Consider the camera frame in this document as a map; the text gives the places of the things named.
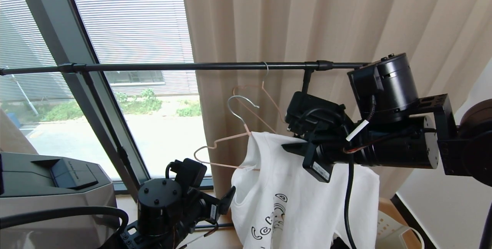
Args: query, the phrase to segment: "white label sticker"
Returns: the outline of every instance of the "white label sticker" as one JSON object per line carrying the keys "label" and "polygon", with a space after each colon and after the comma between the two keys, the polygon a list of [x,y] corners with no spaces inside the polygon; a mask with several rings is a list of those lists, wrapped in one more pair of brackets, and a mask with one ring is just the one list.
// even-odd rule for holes
{"label": "white label sticker", "polygon": [[212,205],[210,207],[210,218],[215,220],[215,216],[216,216],[216,212],[217,212],[217,206],[216,205]]}
{"label": "white label sticker", "polygon": [[325,180],[329,181],[330,180],[330,173],[328,173],[321,165],[318,165],[318,163],[314,162],[312,164],[312,168],[318,172],[321,177],[323,177]]}

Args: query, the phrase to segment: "wooden floor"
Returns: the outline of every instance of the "wooden floor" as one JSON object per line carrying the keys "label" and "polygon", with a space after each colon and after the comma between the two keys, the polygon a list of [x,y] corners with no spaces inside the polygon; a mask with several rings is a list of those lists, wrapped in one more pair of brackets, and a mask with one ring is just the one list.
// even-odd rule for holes
{"label": "wooden floor", "polygon": [[[133,199],[129,195],[118,195],[116,196],[116,201],[118,203],[118,207],[128,213],[130,222],[133,222],[137,219],[137,205],[135,204],[135,202],[133,202]],[[389,199],[380,198],[379,210],[391,216],[399,223],[407,226],[403,217]],[[230,217],[221,216],[219,223],[231,223]],[[188,237],[186,237],[186,239],[181,244],[185,244],[186,242],[193,240],[200,235],[203,235],[207,231],[208,229],[197,230],[193,234],[188,235]],[[408,249],[421,248],[420,241],[412,231],[408,231],[404,234],[404,240],[407,244]],[[197,242],[190,244],[187,249],[240,249],[242,247],[243,246],[241,245],[241,242],[239,241],[234,228],[221,228],[213,235],[210,235],[207,238],[200,239]]]}

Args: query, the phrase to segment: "pink clothes hanger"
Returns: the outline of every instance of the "pink clothes hanger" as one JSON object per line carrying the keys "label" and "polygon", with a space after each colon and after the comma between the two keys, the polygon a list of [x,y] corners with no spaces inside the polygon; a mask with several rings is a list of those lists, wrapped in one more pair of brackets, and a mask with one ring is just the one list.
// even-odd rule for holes
{"label": "pink clothes hanger", "polygon": [[[274,104],[275,108],[277,109],[278,111],[278,115],[282,121],[282,123],[285,123],[285,120],[283,119],[283,114],[282,112],[280,111],[280,108],[278,107],[278,105],[275,103],[275,101],[273,100],[273,98],[269,95],[269,93],[267,92],[267,90],[265,89],[265,78],[268,76],[268,73],[269,73],[269,68],[268,68],[268,64],[266,62],[263,62],[266,66],[267,66],[267,74],[265,74],[265,76],[263,76],[263,80],[261,81],[261,86],[257,86],[257,85],[244,85],[244,86],[235,86],[233,89],[232,89],[232,94],[233,95],[236,95],[236,89],[237,88],[240,88],[240,89],[243,89],[243,88],[248,88],[248,87],[252,87],[252,88],[261,88],[261,90],[264,91],[264,93],[268,96],[268,98],[270,99],[270,101]],[[250,111],[254,116],[257,117],[257,119],[259,119],[261,122],[263,122],[264,125],[266,125],[270,131],[272,131],[272,133],[276,134],[276,131],[270,126],[268,125],[263,119],[261,119],[260,116],[258,116],[255,112],[253,112],[252,109],[249,109],[248,106],[246,106],[246,104],[242,103],[240,100],[239,100],[239,103],[241,103],[241,105],[243,105],[248,111]]]}
{"label": "pink clothes hanger", "polygon": [[236,114],[236,113],[234,113],[232,111],[231,106],[230,106],[230,101],[231,101],[232,98],[243,98],[243,99],[247,100],[249,103],[251,103],[251,105],[253,105],[255,108],[259,108],[260,107],[260,106],[255,105],[253,102],[251,102],[251,100],[247,99],[246,97],[244,97],[242,95],[233,95],[233,96],[229,97],[229,99],[227,100],[227,108],[229,109],[229,111],[234,116],[236,116],[238,119],[240,119],[243,122],[243,126],[244,126],[244,129],[246,130],[246,132],[245,133],[242,133],[242,134],[238,134],[238,135],[234,135],[234,136],[230,136],[230,137],[225,137],[225,138],[218,139],[218,140],[214,141],[214,146],[202,146],[199,149],[197,149],[195,151],[195,153],[193,153],[193,156],[195,157],[195,160],[199,161],[200,163],[206,163],[206,164],[210,164],[210,165],[217,165],[217,166],[230,167],[230,168],[246,168],[246,167],[242,167],[242,166],[234,166],[234,165],[228,165],[228,164],[223,164],[223,163],[208,163],[206,161],[199,160],[197,158],[197,156],[196,156],[196,154],[198,153],[198,151],[200,151],[200,150],[202,150],[204,148],[216,149],[218,142],[226,141],[226,140],[231,140],[231,139],[235,139],[235,138],[238,138],[238,137],[250,136],[251,135],[251,132],[249,131],[248,126],[246,125],[246,122],[243,120],[243,118],[240,117],[238,114]]}

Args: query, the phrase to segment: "white t-shirt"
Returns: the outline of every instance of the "white t-shirt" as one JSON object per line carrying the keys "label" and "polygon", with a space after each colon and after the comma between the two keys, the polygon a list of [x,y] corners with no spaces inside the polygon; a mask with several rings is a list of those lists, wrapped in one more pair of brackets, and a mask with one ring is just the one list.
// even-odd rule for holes
{"label": "white t-shirt", "polygon": [[[245,249],[329,249],[335,234],[349,245],[343,222],[348,165],[336,164],[330,182],[322,183],[302,168],[302,156],[281,147],[294,142],[304,141],[253,132],[241,165],[251,168],[232,175],[232,221]],[[379,176],[356,165],[349,222],[357,249],[374,248],[378,196]]]}

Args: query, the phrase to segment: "graphic print on shirt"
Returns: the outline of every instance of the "graphic print on shirt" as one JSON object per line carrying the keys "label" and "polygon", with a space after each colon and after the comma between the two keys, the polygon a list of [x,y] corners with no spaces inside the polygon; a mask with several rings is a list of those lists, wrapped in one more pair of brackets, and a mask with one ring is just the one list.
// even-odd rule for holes
{"label": "graphic print on shirt", "polygon": [[255,240],[263,239],[263,236],[266,236],[272,232],[272,228],[273,228],[273,232],[276,232],[279,229],[283,230],[283,222],[285,218],[285,205],[288,201],[288,198],[282,193],[277,193],[275,197],[278,198],[281,201],[281,203],[278,202],[274,203],[274,212],[272,212],[269,216],[265,217],[265,222],[267,224],[262,228],[260,228],[260,231],[258,232],[254,226],[251,227],[251,235]]}

